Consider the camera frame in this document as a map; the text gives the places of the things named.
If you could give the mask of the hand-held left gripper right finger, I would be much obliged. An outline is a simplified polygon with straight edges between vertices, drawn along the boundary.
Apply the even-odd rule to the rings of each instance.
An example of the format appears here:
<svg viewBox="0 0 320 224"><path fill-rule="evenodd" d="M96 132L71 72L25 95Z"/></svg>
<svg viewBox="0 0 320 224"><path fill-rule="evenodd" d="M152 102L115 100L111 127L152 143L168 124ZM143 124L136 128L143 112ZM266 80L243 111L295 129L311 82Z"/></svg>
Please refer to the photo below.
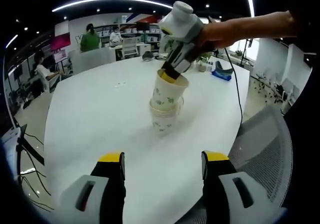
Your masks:
<svg viewBox="0 0 320 224"><path fill-rule="evenodd" d="M238 172L220 152L203 151L202 198L207 223L280 223L286 208L273 204L266 189Z"/></svg>

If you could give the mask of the person's right hand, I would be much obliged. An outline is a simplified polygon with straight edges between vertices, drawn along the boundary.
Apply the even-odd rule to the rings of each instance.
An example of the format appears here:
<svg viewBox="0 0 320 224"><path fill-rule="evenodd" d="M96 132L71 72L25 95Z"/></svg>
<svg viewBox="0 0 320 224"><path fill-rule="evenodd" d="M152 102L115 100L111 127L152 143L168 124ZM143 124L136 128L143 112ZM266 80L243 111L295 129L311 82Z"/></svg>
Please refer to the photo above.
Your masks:
<svg viewBox="0 0 320 224"><path fill-rule="evenodd" d="M229 22L212 22L204 25L197 38L196 46L204 49L205 44L209 42L210 49L222 49L231 46L236 41L232 24Z"/></svg>

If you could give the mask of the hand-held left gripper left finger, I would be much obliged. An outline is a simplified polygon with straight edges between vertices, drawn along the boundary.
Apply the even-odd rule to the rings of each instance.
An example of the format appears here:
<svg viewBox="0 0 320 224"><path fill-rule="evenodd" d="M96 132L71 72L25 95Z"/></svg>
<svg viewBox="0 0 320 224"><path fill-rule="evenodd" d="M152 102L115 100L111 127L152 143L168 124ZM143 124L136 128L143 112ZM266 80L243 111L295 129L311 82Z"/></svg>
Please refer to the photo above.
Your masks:
<svg viewBox="0 0 320 224"><path fill-rule="evenodd" d="M99 158L90 175L82 175L60 197L58 223L123 223L125 153Z"/></svg>

